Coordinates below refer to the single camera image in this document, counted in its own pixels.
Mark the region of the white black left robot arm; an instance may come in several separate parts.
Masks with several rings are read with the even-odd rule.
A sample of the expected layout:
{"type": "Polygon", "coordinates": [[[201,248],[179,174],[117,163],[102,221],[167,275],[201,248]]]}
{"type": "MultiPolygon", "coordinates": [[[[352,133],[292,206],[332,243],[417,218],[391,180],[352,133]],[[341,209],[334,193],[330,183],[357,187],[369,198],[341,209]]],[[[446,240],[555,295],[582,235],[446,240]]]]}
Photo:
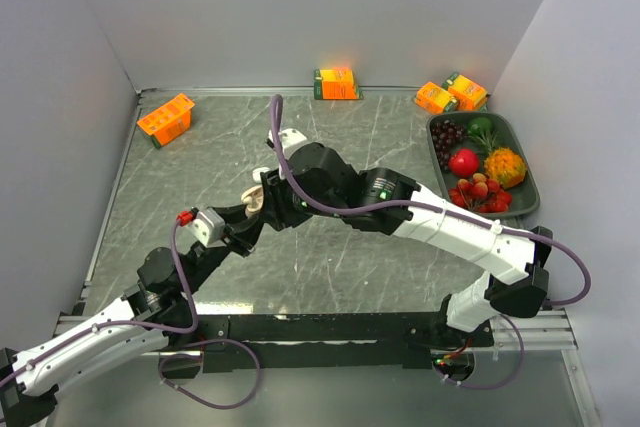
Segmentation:
{"type": "Polygon", "coordinates": [[[54,412],[69,384],[132,355],[192,345],[200,324],[195,293],[230,254],[248,256],[262,230],[242,205],[179,214],[168,246],[147,254],[122,296],[43,344],[2,350],[2,423],[32,426],[54,412]]]}

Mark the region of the white earbud charging case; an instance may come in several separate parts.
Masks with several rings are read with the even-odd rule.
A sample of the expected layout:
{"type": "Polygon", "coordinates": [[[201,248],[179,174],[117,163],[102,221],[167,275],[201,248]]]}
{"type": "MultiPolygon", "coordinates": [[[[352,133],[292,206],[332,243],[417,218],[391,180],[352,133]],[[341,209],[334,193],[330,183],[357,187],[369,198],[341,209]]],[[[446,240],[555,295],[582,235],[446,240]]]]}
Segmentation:
{"type": "Polygon", "coordinates": [[[252,179],[256,184],[260,184],[262,182],[262,175],[270,172],[269,167],[258,167],[252,171],[252,179]]]}

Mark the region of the beige earbud charging case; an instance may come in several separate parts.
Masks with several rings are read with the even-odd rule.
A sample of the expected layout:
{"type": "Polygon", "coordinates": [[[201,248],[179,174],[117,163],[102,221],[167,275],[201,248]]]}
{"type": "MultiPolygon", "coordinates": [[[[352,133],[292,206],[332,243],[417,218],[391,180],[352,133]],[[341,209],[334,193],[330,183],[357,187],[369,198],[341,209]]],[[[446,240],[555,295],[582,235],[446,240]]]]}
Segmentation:
{"type": "Polygon", "coordinates": [[[241,203],[244,205],[244,212],[247,217],[259,214],[264,204],[263,187],[255,185],[241,194],[241,203]]]}

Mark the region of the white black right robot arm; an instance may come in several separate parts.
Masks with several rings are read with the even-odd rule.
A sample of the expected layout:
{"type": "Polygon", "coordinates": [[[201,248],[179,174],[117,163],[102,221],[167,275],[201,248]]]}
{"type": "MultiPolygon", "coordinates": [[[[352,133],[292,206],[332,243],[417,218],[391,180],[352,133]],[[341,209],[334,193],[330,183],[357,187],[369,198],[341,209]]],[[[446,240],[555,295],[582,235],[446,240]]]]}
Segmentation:
{"type": "Polygon", "coordinates": [[[443,300],[436,330],[444,343],[459,345],[499,314],[533,318],[546,300],[550,248],[526,231],[510,233],[391,169],[357,171],[317,142],[297,148],[288,166],[293,184],[279,169],[253,172],[264,194],[261,213],[274,229],[314,215],[334,217],[355,230],[435,246],[483,269],[474,283],[443,300]]]}

